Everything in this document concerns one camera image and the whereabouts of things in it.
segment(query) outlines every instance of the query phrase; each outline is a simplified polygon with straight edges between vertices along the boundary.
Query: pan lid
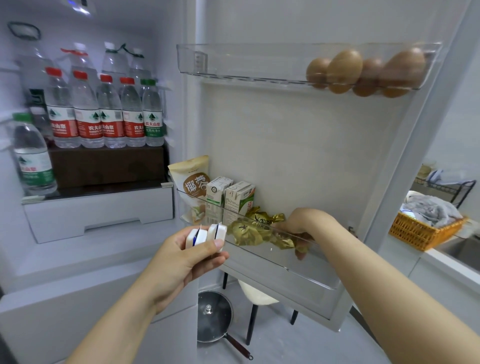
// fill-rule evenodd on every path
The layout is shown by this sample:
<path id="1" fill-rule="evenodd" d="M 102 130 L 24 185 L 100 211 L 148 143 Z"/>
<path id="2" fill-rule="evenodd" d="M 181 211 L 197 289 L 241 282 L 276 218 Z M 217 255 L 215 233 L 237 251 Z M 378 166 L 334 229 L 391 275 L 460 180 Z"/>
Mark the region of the pan lid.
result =
<path id="1" fill-rule="evenodd" d="M 232 307 L 228 299 L 215 291 L 198 294 L 197 341 L 213 342 L 222 338 L 232 321 Z"/>

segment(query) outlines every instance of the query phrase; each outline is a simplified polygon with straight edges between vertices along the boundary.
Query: left hand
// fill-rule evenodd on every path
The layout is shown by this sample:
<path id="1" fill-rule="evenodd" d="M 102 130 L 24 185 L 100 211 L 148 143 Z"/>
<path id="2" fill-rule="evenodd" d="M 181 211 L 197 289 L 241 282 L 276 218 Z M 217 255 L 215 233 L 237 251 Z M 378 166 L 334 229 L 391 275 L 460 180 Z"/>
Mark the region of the left hand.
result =
<path id="1" fill-rule="evenodd" d="M 191 226 L 165 239 L 148 266 L 141 273 L 134 286 L 146 294 L 155 305 L 156 313 L 162 312 L 180 291 L 192 280 L 221 266 L 228 259 L 228 252 L 218 253 L 224 241 L 217 239 L 185 249 L 185 242 Z"/>

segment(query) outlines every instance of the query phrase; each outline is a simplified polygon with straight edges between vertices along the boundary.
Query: refrigerator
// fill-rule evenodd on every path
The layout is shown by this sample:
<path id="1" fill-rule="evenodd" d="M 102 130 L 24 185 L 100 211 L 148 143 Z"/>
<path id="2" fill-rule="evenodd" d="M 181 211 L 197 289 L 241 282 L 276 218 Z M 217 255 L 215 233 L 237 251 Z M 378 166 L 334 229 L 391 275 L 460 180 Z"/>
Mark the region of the refrigerator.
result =
<path id="1" fill-rule="evenodd" d="M 0 333 L 19 363 L 65 359 L 185 226 L 177 186 L 25 200 L 7 135 L 25 110 L 6 23 L 32 23 L 60 48 L 104 41 L 144 50 L 164 95 L 170 163 L 208 155 L 209 176 L 256 186 L 255 205 L 322 209 L 377 251 L 440 126 L 480 37 L 479 1 L 34 0 L 0 14 Z M 355 49 L 385 64 L 421 49 L 421 80 L 400 97 L 313 87 L 316 57 Z M 270 243 L 224 248 L 222 270 L 332 330 L 352 300 L 315 245 L 303 259 Z M 136 363 L 195 360 L 198 283 L 154 318 Z M 181 340 L 183 349 L 175 349 Z"/>

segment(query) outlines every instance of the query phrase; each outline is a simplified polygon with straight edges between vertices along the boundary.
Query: chair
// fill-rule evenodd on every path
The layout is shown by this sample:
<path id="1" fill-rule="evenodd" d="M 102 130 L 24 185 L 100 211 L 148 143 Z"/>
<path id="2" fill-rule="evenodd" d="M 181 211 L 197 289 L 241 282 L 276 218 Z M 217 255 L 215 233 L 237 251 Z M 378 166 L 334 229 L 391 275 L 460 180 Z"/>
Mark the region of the chair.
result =
<path id="1" fill-rule="evenodd" d="M 227 286 L 227 279 L 228 279 L 228 273 L 223 274 L 223 285 L 222 288 L 225 289 Z M 245 343 L 247 345 L 250 345 L 250 341 L 252 340 L 252 334 L 253 334 L 253 327 L 255 326 L 255 319 L 257 318 L 257 311 L 258 311 L 258 306 L 265 306 L 273 303 L 277 303 L 278 301 L 275 298 L 272 298 L 265 293 L 259 291 L 258 289 L 249 286 L 245 282 L 242 282 L 239 280 L 240 287 L 245 294 L 245 296 L 250 300 L 250 302 L 253 303 L 252 307 L 252 314 L 250 315 L 250 323 L 248 324 L 248 331 L 247 331 L 247 340 Z M 297 319 L 298 316 L 298 311 L 293 311 L 292 318 L 290 320 L 290 324 L 294 324 L 295 320 Z"/>

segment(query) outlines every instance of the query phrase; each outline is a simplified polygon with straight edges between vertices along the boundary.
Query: pan handle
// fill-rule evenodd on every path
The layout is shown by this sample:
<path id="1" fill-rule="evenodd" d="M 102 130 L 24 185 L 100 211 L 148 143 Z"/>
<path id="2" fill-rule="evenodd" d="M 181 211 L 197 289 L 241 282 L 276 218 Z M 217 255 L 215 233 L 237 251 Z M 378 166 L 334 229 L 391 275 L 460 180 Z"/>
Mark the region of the pan handle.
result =
<path id="1" fill-rule="evenodd" d="M 228 332 L 225 334 L 225 338 L 232 344 L 235 349 L 240 351 L 240 353 L 247 358 L 248 360 L 253 360 L 253 356 L 250 354 L 250 352 L 243 347 L 242 344 L 240 344 L 238 341 L 236 341 L 233 337 L 231 337 Z"/>

